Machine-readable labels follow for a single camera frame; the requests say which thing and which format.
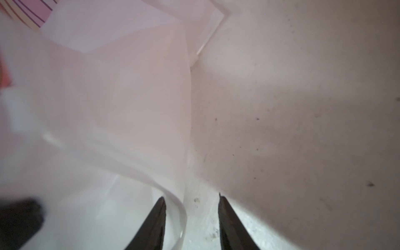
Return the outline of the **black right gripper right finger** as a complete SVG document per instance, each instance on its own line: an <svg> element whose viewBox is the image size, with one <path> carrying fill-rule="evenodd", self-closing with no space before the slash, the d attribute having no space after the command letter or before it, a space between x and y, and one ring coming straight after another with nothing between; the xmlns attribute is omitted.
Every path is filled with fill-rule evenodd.
<svg viewBox="0 0 400 250"><path fill-rule="evenodd" d="M222 250L260 250L225 196L219 194L218 218Z"/></svg>

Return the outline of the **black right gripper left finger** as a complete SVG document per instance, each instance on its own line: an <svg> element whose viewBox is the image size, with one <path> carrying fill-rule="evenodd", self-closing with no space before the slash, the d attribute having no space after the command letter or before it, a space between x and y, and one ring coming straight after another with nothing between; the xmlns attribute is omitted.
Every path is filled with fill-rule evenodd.
<svg viewBox="0 0 400 250"><path fill-rule="evenodd" d="M166 227L166 202L160 197L125 250L162 250Z"/></svg>

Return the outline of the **clear zip-top plastic bag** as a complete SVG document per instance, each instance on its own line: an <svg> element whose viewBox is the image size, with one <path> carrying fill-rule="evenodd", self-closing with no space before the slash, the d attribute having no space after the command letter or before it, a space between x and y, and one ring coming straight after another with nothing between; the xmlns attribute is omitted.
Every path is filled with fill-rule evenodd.
<svg viewBox="0 0 400 250"><path fill-rule="evenodd" d="M191 69L212 1L1 1L1 249L182 248Z"/></svg>

